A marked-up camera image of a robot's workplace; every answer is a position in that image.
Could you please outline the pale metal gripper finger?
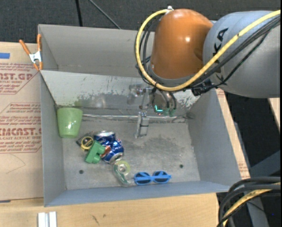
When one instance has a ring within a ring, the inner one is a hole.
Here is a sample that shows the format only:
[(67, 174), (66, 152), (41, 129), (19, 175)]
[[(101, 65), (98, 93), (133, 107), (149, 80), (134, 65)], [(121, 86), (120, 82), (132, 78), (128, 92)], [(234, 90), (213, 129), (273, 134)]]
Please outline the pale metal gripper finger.
[(137, 130), (136, 130), (136, 133), (135, 133), (135, 138), (141, 138), (141, 136), (140, 136), (141, 118), (147, 118), (146, 112), (140, 112), (138, 117), (137, 117)]
[(146, 136), (148, 132), (148, 126), (149, 126), (149, 118), (141, 118), (141, 123), (140, 123), (140, 136)]

